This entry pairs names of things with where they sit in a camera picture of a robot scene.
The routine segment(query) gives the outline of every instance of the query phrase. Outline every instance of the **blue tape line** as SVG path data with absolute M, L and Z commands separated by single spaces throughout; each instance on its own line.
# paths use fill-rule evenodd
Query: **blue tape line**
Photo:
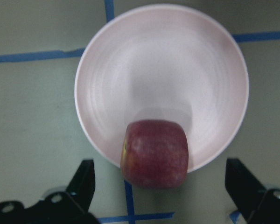
M 107 22 L 114 19 L 114 2 L 113 0 L 105 0 L 105 12 Z
M 280 40 L 280 32 L 238 34 L 238 35 L 233 35 L 233 38 L 238 43 Z M 29 61 L 37 61 L 37 60 L 80 57 L 83 54 L 84 50 L 85 48 L 81 48 L 73 51 L 66 51 L 66 52 L 61 50 L 53 50 L 53 51 L 32 52 L 32 53 L 13 54 L 13 55 L 0 55 L 0 63 L 29 62 Z
M 133 200 L 133 189 L 131 184 L 125 181 L 125 190 L 126 190 L 126 208 L 127 208 L 127 215 L 134 216 L 134 200 Z M 129 224 L 135 224 L 135 220 L 130 220 Z
M 43 51 L 43 52 L 32 52 L 14 55 L 0 55 L 0 63 L 3 62 L 29 62 L 38 60 L 48 60 L 57 58 L 69 58 L 69 57 L 80 57 L 82 56 L 85 48 L 76 49 L 73 51 Z
M 237 224 L 238 223 L 238 217 L 240 216 L 240 212 L 234 211 L 229 215 L 229 218 L 232 220 L 233 224 Z
M 280 31 L 252 33 L 252 34 L 237 34 L 237 35 L 233 35 L 233 38 L 238 43 L 280 40 Z
M 174 212 L 167 213 L 156 213 L 156 214 L 143 214 L 134 216 L 117 216 L 117 217 L 104 217 L 98 218 L 100 223 L 116 223 L 116 222 L 131 222 L 131 221 L 141 221 L 141 220 L 153 220 L 153 219 L 165 219 L 172 218 Z

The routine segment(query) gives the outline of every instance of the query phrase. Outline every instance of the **plate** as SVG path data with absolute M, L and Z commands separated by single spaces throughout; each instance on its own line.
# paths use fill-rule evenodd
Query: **plate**
M 140 119 L 180 124 L 188 172 L 220 155 L 247 108 L 248 72 L 232 36 L 192 8 L 158 4 L 107 23 L 87 45 L 75 104 L 90 143 L 120 167 L 126 127 Z

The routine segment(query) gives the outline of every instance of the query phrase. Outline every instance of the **table surface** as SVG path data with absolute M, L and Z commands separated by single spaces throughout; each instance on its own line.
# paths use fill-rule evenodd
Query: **table surface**
M 250 96 L 244 122 L 222 154 L 176 189 L 147 190 L 125 185 L 120 169 L 87 140 L 74 80 L 81 51 L 112 13 L 161 2 L 198 9 L 239 38 Z M 63 54 L 76 49 L 77 55 Z M 150 214 L 141 223 L 231 223 L 228 214 L 236 207 L 224 187 L 228 157 L 238 157 L 262 183 L 280 187 L 280 0 L 0 1 L 0 202 L 31 206 L 48 189 L 66 186 L 82 159 L 93 158 L 90 211 L 101 222 Z M 156 219 L 170 212 L 173 218 Z

